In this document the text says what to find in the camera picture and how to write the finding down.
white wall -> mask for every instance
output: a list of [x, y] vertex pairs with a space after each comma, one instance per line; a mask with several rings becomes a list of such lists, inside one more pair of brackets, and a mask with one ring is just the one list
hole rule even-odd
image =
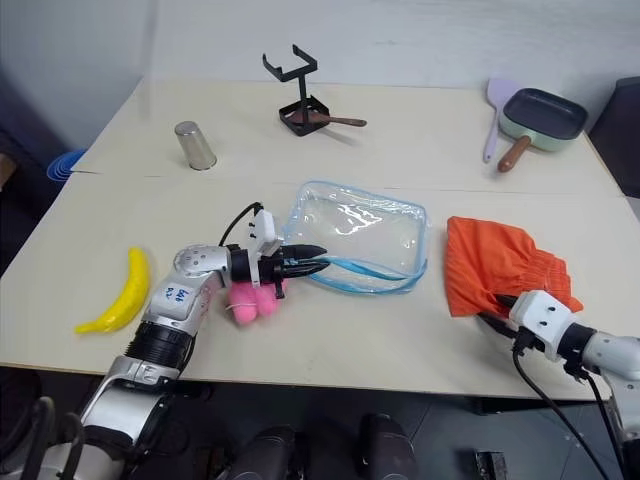
[[293, 42], [319, 60], [316, 82], [483, 88], [499, 73], [594, 116], [616, 79], [640, 74], [638, 0], [0, 0], [0, 16], [5, 72], [74, 146], [147, 66], [268, 81], [261, 54], [294, 66]]

white table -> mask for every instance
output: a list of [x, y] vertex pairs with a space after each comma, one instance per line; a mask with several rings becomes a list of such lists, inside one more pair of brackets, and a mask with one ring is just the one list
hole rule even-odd
[[[104, 372], [132, 339], [137, 321], [113, 334], [84, 337], [75, 335], [73, 326], [95, 317], [118, 294], [127, 273], [128, 247], [139, 245], [147, 250], [154, 281], [158, 282], [179, 249], [190, 243], [216, 243], [236, 212], [251, 201], [263, 201], [285, 219], [297, 188], [310, 176], [353, 183], [424, 205], [433, 224], [425, 277], [411, 293], [383, 298], [347, 296], [308, 280], [292, 281], [278, 313], [247, 328], [239, 328], [230, 320], [221, 295], [212, 302], [209, 320], [198, 335], [186, 378], [534, 396], [511, 366], [508, 342], [475, 319], [449, 316], [442, 269], [445, 226], [451, 215], [525, 228], [539, 248], [567, 261], [574, 294], [585, 304], [581, 315], [584, 323], [614, 334], [638, 334], [640, 227], [586, 139], [579, 139], [554, 157], [528, 152], [530, 158], [523, 159], [513, 172], [493, 178], [490, 167], [481, 161], [490, 111], [481, 103], [479, 94], [363, 88], [374, 93], [378, 101], [387, 91], [393, 97], [406, 95], [403, 108], [409, 112], [407, 116], [417, 118], [414, 110], [419, 108], [426, 115], [426, 123], [440, 128], [441, 136], [431, 136], [429, 129], [423, 135], [415, 126], [395, 120], [386, 121], [382, 128], [384, 119], [379, 114], [374, 119], [376, 110], [370, 108], [374, 98], [364, 102], [365, 95], [357, 87], [316, 86], [313, 93], [332, 108], [336, 98], [347, 101], [360, 96], [361, 110], [354, 105], [335, 108], [335, 113], [361, 115], [370, 120], [371, 129], [376, 128], [383, 138], [369, 140], [385, 151], [391, 152], [391, 143], [403, 138], [405, 142], [396, 145], [395, 159], [383, 162], [381, 157], [375, 157], [369, 161], [370, 168], [364, 168], [367, 155], [362, 150], [371, 155], [377, 151], [364, 138], [371, 135], [367, 133], [369, 126], [361, 131], [342, 127], [341, 135], [359, 136], [359, 143], [347, 148], [326, 132], [302, 139], [294, 137], [279, 121], [267, 118], [273, 114], [269, 111], [264, 115], [264, 124], [254, 124], [252, 117], [247, 117], [245, 123], [234, 123], [235, 128], [247, 130], [251, 130], [247, 125], [256, 130], [257, 125], [265, 125], [264, 135], [257, 135], [255, 144], [241, 142], [244, 137], [233, 136], [230, 129], [228, 135], [221, 137], [226, 143], [214, 143], [221, 145], [220, 150], [216, 149], [219, 164], [198, 173], [177, 160], [171, 127], [179, 120], [192, 118], [207, 133], [210, 129], [205, 125], [209, 120], [189, 116], [189, 109], [180, 107], [191, 105], [204, 112], [198, 103], [188, 101], [196, 87], [178, 88], [179, 83], [169, 86], [151, 89], [165, 94], [158, 103], [152, 100], [151, 111], [155, 113], [148, 122], [136, 121], [135, 95], [125, 104], [78, 165], [78, 170], [101, 174], [72, 176], [3, 276], [0, 362]], [[254, 87], [260, 92], [272, 88], [268, 84]], [[199, 88], [209, 92], [217, 92], [218, 88], [225, 92], [235, 88], [252, 91], [251, 84], [203, 83]], [[322, 91], [322, 97], [316, 90]], [[333, 92], [331, 100], [325, 92]], [[439, 105], [439, 110], [434, 110], [433, 105], [432, 109], [423, 110], [416, 102], [412, 107], [409, 92], [415, 92], [418, 98], [428, 97], [432, 104]], [[182, 94], [187, 99], [184, 102], [179, 100]], [[223, 102], [225, 95], [216, 98], [226, 107], [218, 104], [207, 118], [214, 119], [215, 111], [233, 110], [229, 106], [231, 100], [227, 100], [229, 105]], [[271, 101], [274, 108], [286, 103], [284, 97]], [[460, 117], [469, 130], [464, 137], [468, 143], [456, 142], [454, 135], [446, 135], [448, 129], [433, 118], [446, 117], [442, 111], [449, 103], [468, 104], [467, 116]], [[171, 105], [179, 111], [174, 112]], [[254, 107], [262, 111], [260, 105]], [[473, 127], [474, 122], [467, 118], [475, 119], [477, 125]], [[223, 127], [226, 124], [221, 119], [219, 125], [230, 128]], [[414, 128], [411, 135], [409, 128]], [[320, 155], [314, 148], [309, 150], [309, 156], [291, 153], [307, 144], [327, 148], [331, 155], [319, 164], [309, 160]], [[251, 149], [255, 149], [255, 157], [247, 156]], [[448, 152], [446, 160], [425, 155], [423, 149]], [[260, 165], [261, 158], [267, 158], [269, 163]], [[358, 172], [340, 167], [341, 162], [349, 160], [362, 167], [360, 181]], [[574, 165], [575, 172], [567, 163]], [[420, 175], [411, 174], [411, 168]], [[231, 240], [242, 238], [237, 233]], [[536, 354], [525, 360], [525, 368], [552, 397], [591, 398], [590, 391], [567, 377], [559, 365], [552, 366]]]

toy banana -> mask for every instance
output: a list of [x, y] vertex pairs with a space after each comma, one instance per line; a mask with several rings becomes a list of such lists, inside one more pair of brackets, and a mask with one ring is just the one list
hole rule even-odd
[[151, 273], [144, 251], [129, 249], [129, 278], [120, 296], [96, 320], [75, 328], [76, 333], [113, 332], [127, 325], [140, 311], [149, 293]]

orange cloth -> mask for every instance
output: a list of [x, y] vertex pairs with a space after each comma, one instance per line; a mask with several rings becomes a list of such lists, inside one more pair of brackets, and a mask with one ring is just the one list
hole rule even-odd
[[564, 260], [538, 250], [521, 228], [473, 218], [447, 222], [445, 286], [454, 317], [492, 312], [508, 316], [494, 294], [546, 290], [573, 312], [582, 304], [571, 297]]

gray floor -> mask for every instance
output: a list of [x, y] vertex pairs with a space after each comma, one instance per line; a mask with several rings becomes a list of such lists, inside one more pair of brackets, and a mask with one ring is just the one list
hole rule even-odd
[[[62, 374], [44, 376], [44, 393], [56, 400], [59, 411], [75, 409], [91, 389], [87, 377]], [[249, 441], [261, 429], [289, 424], [302, 429], [314, 420], [330, 419], [354, 437], [363, 414], [387, 413], [412, 438], [421, 479], [474, 479], [468, 453], [502, 451], [509, 478], [600, 478], [584, 451], [549, 410], [528, 410], [477, 415], [470, 401], [412, 393], [296, 388], [268, 385], [219, 384], [208, 400], [181, 399], [173, 422], [191, 431], [191, 450], [143, 466], [136, 479], [191, 478], [193, 449], [222, 438], [236, 445]], [[611, 479], [620, 479], [606, 431], [594, 405], [565, 407]], [[184, 440], [184, 428], [175, 428]]]

